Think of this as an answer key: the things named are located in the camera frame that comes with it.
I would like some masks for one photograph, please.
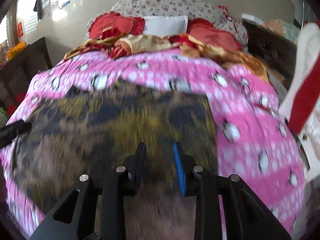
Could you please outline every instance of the floral headboard cover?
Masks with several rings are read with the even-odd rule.
[[[244,47],[248,43],[246,28],[228,15],[226,7],[215,7],[201,0],[123,0],[117,2],[111,10],[132,17],[188,15],[191,20],[203,18],[210,21],[217,29],[233,34]],[[88,22],[87,30],[92,21],[94,19]]]

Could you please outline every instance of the white pillow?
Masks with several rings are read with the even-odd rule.
[[[159,37],[186,33],[188,27],[188,16],[145,16],[146,21],[142,34],[155,35]]]

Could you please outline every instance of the red paper on wall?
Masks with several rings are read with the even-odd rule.
[[[22,31],[22,22],[18,23],[18,37],[21,38],[23,36],[23,31]]]

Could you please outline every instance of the orange blanket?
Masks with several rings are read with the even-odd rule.
[[[112,59],[142,52],[154,52],[179,47],[182,54],[188,57],[207,57],[221,64],[224,68],[234,64],[242,64],[252,73],[269,82],[264,63],[241,51],[231,51],[224,48],[203,44],[189,34],[182,33],[172,37],[158,37],[152,35],[127,35],[118,29],[109,27],[103,30],[100,39],[89,39],[83,45],[68,52],[64,60],[90,50],[101,50]]]

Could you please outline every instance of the metal screw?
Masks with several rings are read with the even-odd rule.
[[[194,170],[195,172],[201,172],[201,171],[203,171],[203,168],[202,168],[201,166],[194,166],[194,167],[193,167],[193,170]]]
[[[118,166],[118,167],[116,168],[116,171],[117,171],[117,172],[124,172],[124,171],[125,171],[125,167],[124,167],[124,166]]]
[[[81,180],[81,181],[86,181],[86,180],[88,180],[88,179],[89,179],[89,176],[88,176],[87,174],[83,174],[83,175],[81,175],[80,178],[79,178],[79,180]]]
[[[238,175],[236,175],[236,174],[232,174],[232,175],[230,176],[230,179],[231,179],[232,181],[234,181],[234,182],[237,182],[237,181],[240,180],[240,177],[239,177]]]

